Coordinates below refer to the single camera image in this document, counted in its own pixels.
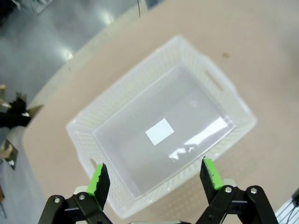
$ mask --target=cable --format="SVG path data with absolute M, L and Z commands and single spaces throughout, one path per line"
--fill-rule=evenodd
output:
M 295 209 L 296 209 L 296 207 L 294 207 L 294 208 L 291 210 L 291 213 L 290 213 L 290 215 L 289 215 L 289 217 L 288 217 L 288 221 L 286 221 L 286 224 L 289 223 L 289 221 L 290 221 L 290 217 L 291 217 L 291 215 L 293 214 L 293 212 L 295 211 Z
M 290 204 L 293 203 L 294 200 L 292 200 L 281 212 L 280 214 L 277 216 L 277 218 L 290 206 Z
M 298 217 L 298 218 L 296 218 L 296 220 L 293 222 L 293 224 L 294 224 L 294 223 L 296 223 L 298 219 L 299 219 L 299 217 Z
M 139 18 L 140 18 L 140 6 L 139 6 L 139 0 L 137 0 L 137 4 L 138 4 L 138 11 L 139 11 Z

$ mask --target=white plastic basket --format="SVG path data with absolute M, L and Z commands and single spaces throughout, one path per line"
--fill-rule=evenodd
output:
M 91 178 L 105 163 L 108 202 L 127 218 L 200 171 L 241 139 L 256 118 L 205 55 L 176 36 L 98 96 L 68 125 Z

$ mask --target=basket handle hole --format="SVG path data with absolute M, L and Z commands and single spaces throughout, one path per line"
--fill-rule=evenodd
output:
M 93 158 L 90 158 L 90 163 L 92 164 L 93 168 L 96 169 L 97 168 L 97 162 L 93 159 Z

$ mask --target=beige table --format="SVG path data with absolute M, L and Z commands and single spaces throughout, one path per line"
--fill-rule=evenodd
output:
M 221 176 L 241 189 L 262 186 L 278 209 L 299 187 L 298 6 L 278 0 L 168 0 L 113 36 L 25 132 L 25 151 L 46 197 L 68 197 L 89 182 L 66 123 L 154 49 L 182 34 L 222 68 L 258 118 L 257 126 L 216 161 Z M 197 176 L 128 220 L 120 220 L 109 205 L 105 212 L 114 223 L 194 223 L 206 206 Z

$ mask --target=black object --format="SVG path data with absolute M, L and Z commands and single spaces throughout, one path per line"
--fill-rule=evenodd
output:
M 293 198 L 294 206 L 299 207 L 299 188 L 292 195 L 292 198 Z
M 0 25 L 14 11 L 16 5 L 11 0 L 0 0 Z
M 227 214 L 237 215 L 243 224 L 278 224 L 270 202 L 259 186 L 250 186 L 245 191 L 230 185 L 215 190 L 208 170 L 201 164 L 200 179 L 209 206 L 196 224 L 221 224 Z
M 112 224 L 86 192 L 66 200 L 60 195 L 49 197 L 38 224 L 75 224 L 83 220 L 89 224 Z
M 16 126 L 26 127 L 31 121 L 30 116 L 23 116 L 26 113 L 26 102 L 21 98 L 21 93 L 16 93 L 16 98 L 13 102 L 9 102 L 11 108 L 6 112 L 0 112 L 0 127 L 13 128 Z

